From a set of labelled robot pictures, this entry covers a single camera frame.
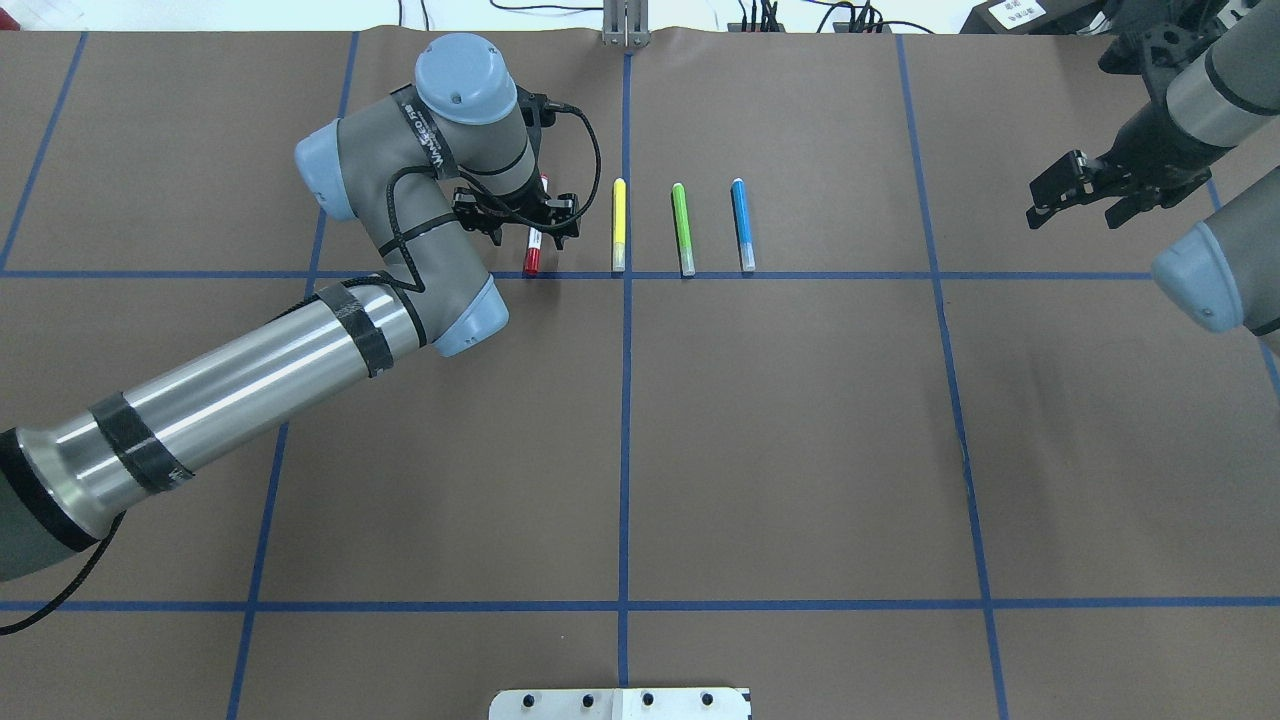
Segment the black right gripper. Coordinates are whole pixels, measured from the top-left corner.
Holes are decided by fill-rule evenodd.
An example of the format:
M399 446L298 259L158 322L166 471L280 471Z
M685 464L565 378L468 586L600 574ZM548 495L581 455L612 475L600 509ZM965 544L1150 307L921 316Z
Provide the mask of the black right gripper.
M1216 147L1180 129L1160 105L1143 106L1128 120L1112 147L1101 154L1103 196L1116 197L1103 217L1110 229L1153 208L1175 208L1212 176ZM1029 183L1032 205L1027 224L1043 227L1057 213L1097 199L1101 165L1079 150L1070 150Z

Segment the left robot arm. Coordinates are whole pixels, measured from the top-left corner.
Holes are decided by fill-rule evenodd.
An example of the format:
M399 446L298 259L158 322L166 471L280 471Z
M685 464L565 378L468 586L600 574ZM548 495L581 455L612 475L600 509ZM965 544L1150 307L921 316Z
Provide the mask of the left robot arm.
M5 430L3 579L99 547L129 509L419 348L452 357L502 331L509 310L470 234L579 234L590 201L541 184L541 132L559 114L582 111L518 86L492 41L452 33L410 85L301 140L317 205L357 220L384 268L58 427Z

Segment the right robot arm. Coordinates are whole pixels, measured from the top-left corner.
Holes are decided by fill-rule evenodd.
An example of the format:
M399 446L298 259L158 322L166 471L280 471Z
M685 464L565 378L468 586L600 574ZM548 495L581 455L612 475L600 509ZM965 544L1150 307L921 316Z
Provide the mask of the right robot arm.
M1112 229L1175 208L1211 179L1212 165L1277 119L1279 8L1260 1L1231 26L1167 20L1115 38L1100 58L1110 74L1139 76L1147 104L1107 152L1071 150L1029 184L1027 224L1111 199ZM1279 177L1270 170L1197 222L1151 265L1155 283L1212 333L1244 328L1277 350Z

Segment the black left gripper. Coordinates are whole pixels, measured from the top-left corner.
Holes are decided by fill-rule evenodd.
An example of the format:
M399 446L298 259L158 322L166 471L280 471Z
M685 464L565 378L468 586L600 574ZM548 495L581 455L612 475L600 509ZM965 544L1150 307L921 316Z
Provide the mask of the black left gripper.
M502 241L506 224L534 228L554 241L580 236L577 196L562 193L552 197L539 179L526 182L512 193L493 193L484 184L468 179L454 191L452 214L465 231L479 231L490 241Z

